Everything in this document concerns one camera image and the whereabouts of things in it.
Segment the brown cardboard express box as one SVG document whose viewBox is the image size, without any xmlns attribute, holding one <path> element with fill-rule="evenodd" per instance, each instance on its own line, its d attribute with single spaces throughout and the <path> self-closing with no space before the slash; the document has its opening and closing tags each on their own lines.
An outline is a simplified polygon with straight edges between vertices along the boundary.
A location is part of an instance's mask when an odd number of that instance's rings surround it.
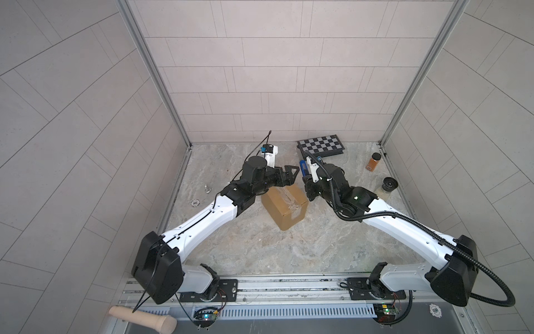
<svg viewBox="0 0 534 334">
<path fill-rule="evenodd" d="M 281 231 L 302 221 L 309 205 L 298 185 L 272 187 L 261 196 L 261 202 Z"/>
</svg>

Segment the blue utility knife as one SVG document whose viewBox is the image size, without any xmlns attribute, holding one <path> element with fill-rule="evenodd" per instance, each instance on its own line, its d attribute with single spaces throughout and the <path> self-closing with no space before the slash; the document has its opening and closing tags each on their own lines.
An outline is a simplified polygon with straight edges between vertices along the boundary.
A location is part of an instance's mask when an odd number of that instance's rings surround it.
<svg viewBox="0 0 534 334">
<path fill-rule="evenodd" d="M 299 165 L 300 165 L 302 176 L 303 177 L 308 176 L 310 173 L 307 168 L 307 162 L 305 160 L 300 160 Z"/>
</svg>

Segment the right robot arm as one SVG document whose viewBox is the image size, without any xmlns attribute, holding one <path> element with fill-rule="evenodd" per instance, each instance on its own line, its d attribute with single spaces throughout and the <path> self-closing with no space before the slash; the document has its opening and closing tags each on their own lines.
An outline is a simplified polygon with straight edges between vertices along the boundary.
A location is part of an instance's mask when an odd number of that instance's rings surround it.
<svg viewBox="0 0 534 334">
<path fill-rule="evenodd" d="M 418 264 L 377 264 L 367 281 L 372 295 L 384 299 L 387 294 L 401 290 L 421 290 L 434 292 L 455 306 L 468 304 L 478 270 L 438 237 L 453 246 L 460 246 L 471 256 L 475 254 L 473 240 L 467 237 L 454 239 L 426 226 L 417 227 L 374 192 L 361 186 L 350 186 L 338 166 L 311 160 L 306 165 L 303 182 L 309 200 L 322 197 L 339 218 L 356 218 L 377 228 L 424 259 Z"/>
</svg>

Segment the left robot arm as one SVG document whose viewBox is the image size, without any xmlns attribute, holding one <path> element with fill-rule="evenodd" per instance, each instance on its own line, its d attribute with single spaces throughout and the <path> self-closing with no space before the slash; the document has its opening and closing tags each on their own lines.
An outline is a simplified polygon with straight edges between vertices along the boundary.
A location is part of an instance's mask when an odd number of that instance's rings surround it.
<svg viewBox="0 0 534 334">
<path fill-rule="evenodd" d="M 178 227 L 159 235 L 149 232 L 142 239 L 132 268 L 132 276 L 143 288 L 140 302 L 153 300 L 157 305 L 177 293 L 196 293 L 211 300 L 218 291 L 219 275 L 209 266 L 186 265 L 189 254 L 251 205 L 271 187 L 294 184 L 297 166 L 274 166 L 262 156 L 243 163 L 241 176 L 220 191 L 214 201 Z"/>
</svg>

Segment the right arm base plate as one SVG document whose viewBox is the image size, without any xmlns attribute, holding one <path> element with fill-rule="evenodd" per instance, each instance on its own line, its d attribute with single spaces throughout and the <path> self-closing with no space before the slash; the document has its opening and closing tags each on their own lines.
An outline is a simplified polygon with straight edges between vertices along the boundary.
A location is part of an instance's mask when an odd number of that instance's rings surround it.
<svg viewBox="0 0 534 334">
<path fill-rule="evenodd" d="M 347 278 L 340 282 L 339 286 L 348 290 L 350 299 L 353 301 L 404 300 L 407 298 L 405 291 L 393 292 L 380 281 L 371 281 L 369 278 Z"/>
</svg>

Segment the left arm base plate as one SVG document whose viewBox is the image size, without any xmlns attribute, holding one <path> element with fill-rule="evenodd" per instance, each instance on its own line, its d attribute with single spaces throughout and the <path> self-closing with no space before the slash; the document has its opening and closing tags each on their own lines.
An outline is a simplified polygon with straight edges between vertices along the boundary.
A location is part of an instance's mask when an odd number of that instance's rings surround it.
<svg viewBox="0 0 534 334">
<path fill-rule="evenodd" d="M 182 303 L 222 303 L 235 302 L 239 281 L 237 279 L 215 280 L 207 290 L 201 294 L 195 292 L 181 292 L 179 301 Z"/>
</svg>

